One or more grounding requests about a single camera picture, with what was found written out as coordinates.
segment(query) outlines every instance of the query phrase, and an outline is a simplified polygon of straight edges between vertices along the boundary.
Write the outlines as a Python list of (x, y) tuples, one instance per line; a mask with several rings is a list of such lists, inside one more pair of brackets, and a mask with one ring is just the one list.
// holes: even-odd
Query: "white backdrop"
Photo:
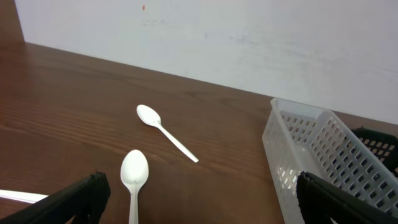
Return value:
[(398, 124), (396, 0), (16, 3), (27, 42)]

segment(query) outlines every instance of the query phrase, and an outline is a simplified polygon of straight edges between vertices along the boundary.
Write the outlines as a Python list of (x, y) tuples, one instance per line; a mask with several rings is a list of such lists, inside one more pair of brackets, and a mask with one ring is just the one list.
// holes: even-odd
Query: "gray basket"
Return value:
[(304, 223), (295, 192), (309, 171), (398, 218), (398, 181), (330, 110), (273, 99), (262, 136), (286, 224)]

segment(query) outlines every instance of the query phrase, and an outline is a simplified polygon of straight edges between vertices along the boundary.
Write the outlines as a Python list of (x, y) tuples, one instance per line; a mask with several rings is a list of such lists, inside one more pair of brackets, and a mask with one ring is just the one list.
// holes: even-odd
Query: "black object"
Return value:
[(111, 195), (106, 175), (96, 172), (33, 205), (0, 220), (0, 224), (97, 224)]
[(391, 134), (384, 134), (366, 128), (352, 132), (384, 164), (395, 177), (398, 177), (398, 139)]
[(297, 179), (298, 206), (306, 224), (391, 224), (398, 219), (309, 172)]

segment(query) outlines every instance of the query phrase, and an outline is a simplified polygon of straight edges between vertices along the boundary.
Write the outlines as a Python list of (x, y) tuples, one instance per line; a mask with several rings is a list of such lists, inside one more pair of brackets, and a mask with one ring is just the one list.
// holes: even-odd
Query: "white utensil handle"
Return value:
[(188, 156), (193, 162), (198, 162), (198, 158), (196, 158), (192, 152), (190, 152), (183, 144), (181, 144), (175, 137), (173, 137), (166, 129), (162, 127), (158, 123), (157, 127), (163, 132), (164, 135), (180, 150), (182, 153), (184, 153), (186, 156)]
[(134, 186), (131, 194), (129, 224), (138, 224), (138, 191)]
[(17, 200), (20, 202), (36, 203), (39, 200), (42, 200), (43, 198), (47, 197), (47, 195), (33, 194), (27, 192), (16, 192), (12, 190), (0, 190), (0, 197), (11, 200)]

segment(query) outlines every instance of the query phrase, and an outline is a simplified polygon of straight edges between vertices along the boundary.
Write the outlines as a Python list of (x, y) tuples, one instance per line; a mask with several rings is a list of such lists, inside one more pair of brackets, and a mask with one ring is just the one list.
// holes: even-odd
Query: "wooden table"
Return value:
[[(140, 223), (283, 223), (261, 142), (270, 100), (33, 44), (2, 48), (0, 189), (52, 194), (100, 170), (112, 191), (101, 222), (127, 223), (119, 172), (139, 149), (150, 169)], [(199, 163), (141, 122), (139, 104), (155, 109)], [(397, 131), (340, 115), (351, 127)], [(0, 218), (26, 206), (0, 200)]]

